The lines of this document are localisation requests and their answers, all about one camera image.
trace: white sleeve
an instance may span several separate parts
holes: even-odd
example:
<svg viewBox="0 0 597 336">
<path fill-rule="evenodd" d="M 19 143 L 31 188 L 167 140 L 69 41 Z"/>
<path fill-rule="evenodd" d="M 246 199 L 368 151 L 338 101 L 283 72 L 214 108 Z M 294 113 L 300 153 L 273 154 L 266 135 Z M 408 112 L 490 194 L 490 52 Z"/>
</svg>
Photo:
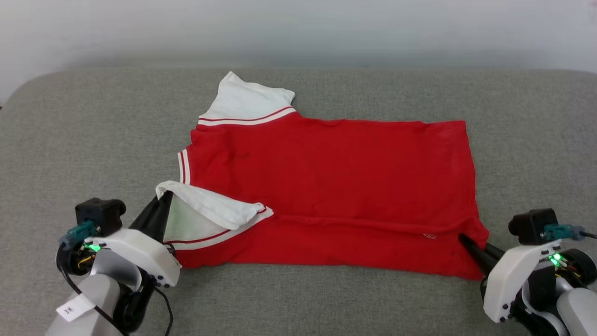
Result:
<svg viewBox="0 0 597 336">
<path fill-rule="evenodd" d="M 218 95 L 199 124 L 260 124 L 296 112 L 290 103 L 294 92 L 247 83 L 233 72 L 220 82 Z"/>
</svg>

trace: white stripe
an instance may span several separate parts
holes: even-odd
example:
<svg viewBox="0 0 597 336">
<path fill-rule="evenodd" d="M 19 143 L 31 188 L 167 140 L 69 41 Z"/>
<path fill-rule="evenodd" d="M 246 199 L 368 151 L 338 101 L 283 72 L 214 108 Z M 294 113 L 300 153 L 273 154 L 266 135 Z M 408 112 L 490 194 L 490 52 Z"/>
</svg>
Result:
<svg viewBox="0 0 597 336">
<path fill-rule="evenodd" d="M 189 156 L 187 155 L 186 149 L 183 151 L 184 159 L 184 179 L 186 184 L 190 184 L 190 167 L 189 167 Z"/>
<path fill-rule="evenodd" d="M 181 243 L 174 243 L 174 249 L 177 250 L 197 250 L 197 249 L 201 249 L 201 248 L 206 248 L 208 246 L 212 246 L 215 245 L 217 243 L 221 243 L 225 240 L 228 240 L 234 236 L 237 236 L 238 234 L 243 233 L 244 231 L 247 231 L 249 228 L 251 228 L 253 225 L 259 223 L 260 221 L 270 217 L 273 215 L 273 210 L 267 208 L 267 210 L 265 210 L 262 213 L 258 213 L 251 221 L 247 222 L 245 225 L 241 226 L 240 228 L 238 228 L 237 230 L 230 230 L 224 234 L 222 234 L 221 236 L 217 236 L 213 239 L 209 239 L 209 240 L 204 240 L 203 242 L 197 242 L 197 243 L 190 243 L 190 244 L 181 244 Z M 168 237 L 168 238 L 164 238 L 164 241 L 167 242 L 169 240 L 175 240 L 173 239 L 173 237 Z"/>
<path fill-rule="evenodd" d="M 178 152 L 178 153 L 176 154 L 176 157 L 178 157 L 178 158 L 179 158 L 179 170 L 180 170 L 179 176 L 180 176 L 180 183 L 182 183 L 182 182 L 183 182 L 183 161 L 180 159 L 180 158 L 181 158 L 181 155 L 182 155 L 182 153 L 181 153 L 181 152 Z"/>
<path fill-rule="evenodd" d="M 260 120 L 218 120 L 218 121 L 209 121 L 209 120 L 203 120 L 203 119 L 199 119 L 198 124 L 199 125 L 205 125 L 205 126 L 216 126 L 216 125 L 258 125 L 258 124 L 263 124 L 263 123 L 268 123 L 272 120 L 276 120 L 278 118 L 282 118 L 285 115 L 288 115 L 290 113 L 296 112 L 297 110 L 293 109 L 293 108 L 289 108 L 289 109 L 285 109 L 284 111 L 280 112 L 280 113 L 276 113 L 272 116 L 269 116 L 267 118 L 263 118 Z"/>
</svg>

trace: red t-shirt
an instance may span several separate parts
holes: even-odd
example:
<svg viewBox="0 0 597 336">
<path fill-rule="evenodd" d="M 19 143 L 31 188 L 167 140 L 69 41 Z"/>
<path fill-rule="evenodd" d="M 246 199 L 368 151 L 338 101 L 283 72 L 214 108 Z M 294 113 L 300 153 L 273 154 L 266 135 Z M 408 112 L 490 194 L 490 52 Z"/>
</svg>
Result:
<svg viewBox="0 0 597 336">
<path fill-rule="evenodd" d="M 290 106 L 293 97 L 233 73 L 223 79 L 179 153 L 181 182 L 258 208 L 243 230 L 201 233 L 193 220 L 169 222 L 165 240 L 183 266 L 358 265 L 481 277 L 458 241 L 465 233 L 483 247 L 488 237 L 464 121 L 311 119 Z"/>
</svg>

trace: red fabric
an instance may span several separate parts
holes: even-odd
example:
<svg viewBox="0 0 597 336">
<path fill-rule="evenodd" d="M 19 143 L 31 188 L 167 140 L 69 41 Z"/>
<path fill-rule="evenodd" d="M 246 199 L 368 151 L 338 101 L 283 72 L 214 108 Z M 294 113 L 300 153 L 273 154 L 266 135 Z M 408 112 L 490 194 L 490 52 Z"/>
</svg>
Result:
<svg viewBox="0 0 597 336">
<path fill-rule="evenodd" d="M 274 211 L 229 240 L 178 251 L 225 262 L 360 265 L 480 279 L 458 242 L 481 247 L 464 121 L 324 121 L 298 113 L 253 126 L 198 125 L 190 183 Z"/>
</svg>

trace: red stripe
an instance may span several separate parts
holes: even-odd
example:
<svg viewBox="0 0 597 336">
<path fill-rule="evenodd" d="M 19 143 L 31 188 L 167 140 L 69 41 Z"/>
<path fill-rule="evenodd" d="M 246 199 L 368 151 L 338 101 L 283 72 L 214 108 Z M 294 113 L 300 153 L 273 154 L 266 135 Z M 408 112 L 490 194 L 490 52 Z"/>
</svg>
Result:
<svg viewBox="0 0 597 336">
<path fill-rule="evenodd" d="M 186 169 L 184 168 L 184 155 L 180 152 L 180 163 L 183 165 L 183 184 L 186 182 Z"/>
<path fill-rule="evenodd" d="M 265 118 L 269 118 L 271 116 L 273 116 L 274 114 L 280 113 L 282 111 L 285 111 L 289 108 L 293 108 L 292 106 L 287 106 L 283 109 L 279 109 L 276 112 L 272 113 L 272 114 L 268 114 L 265 117 L 261 117 L 261 118 L 255 118 L 255 119 L 234 119 L 234 118 L 222 118 L 222 119 L 208 119 L 208 118 L 199 118 L 199 120 L 206 120 L 206 121 L 223 121 L 223 120 L 238 120 L 238 121 L 257 121 L 257 120 L 261 120 L 261 119 L 265 119 Z"/>
<path fill-rule="evenodd" d="M 259 210 L 257 213 L 262 213 L 265 212 L 267 210 L 267 207 L 263 207 L 262 210 Z M 169 240 L 167 242 L 164 242 L 164 244 L 192 244 L 192 243 L 199 243 L 199 242 L 204 242 L 206 240 L 209 239 L 213 239 L 213 238 L 217 238 L 220 237 L 221 235 L 230 232 L 230 230 L 226 230 L 226 231 L 222 231 L 218 234 L 215 234 L 211 237 L 207 237 L 207 238 L 201 238 L 201 239 L 196 239 L 196 240 Z"/>
</svg>

